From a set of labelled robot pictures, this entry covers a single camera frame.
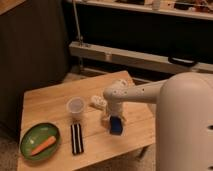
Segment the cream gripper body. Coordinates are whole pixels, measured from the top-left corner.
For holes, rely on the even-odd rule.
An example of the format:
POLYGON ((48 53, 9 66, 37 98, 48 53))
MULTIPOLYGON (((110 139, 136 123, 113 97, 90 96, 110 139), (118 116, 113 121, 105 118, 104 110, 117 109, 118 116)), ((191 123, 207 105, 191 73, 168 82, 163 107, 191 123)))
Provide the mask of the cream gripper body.
POLYGON ((123 115, 109 115, 106 110, 102 112, 101 123, 109 131, 122 131, 126 118, 123 115))

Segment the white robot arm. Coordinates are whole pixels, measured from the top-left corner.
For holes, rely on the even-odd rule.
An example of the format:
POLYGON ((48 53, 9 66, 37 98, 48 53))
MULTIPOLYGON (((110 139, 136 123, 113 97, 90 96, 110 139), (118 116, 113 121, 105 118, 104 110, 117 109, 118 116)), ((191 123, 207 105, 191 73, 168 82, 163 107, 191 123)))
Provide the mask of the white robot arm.
POLYGON ((156 171, 213 171, 213 74, 185 72, 138 86, 120 79, 103 96, 111 116, 123 102, 156 105, 156 171))

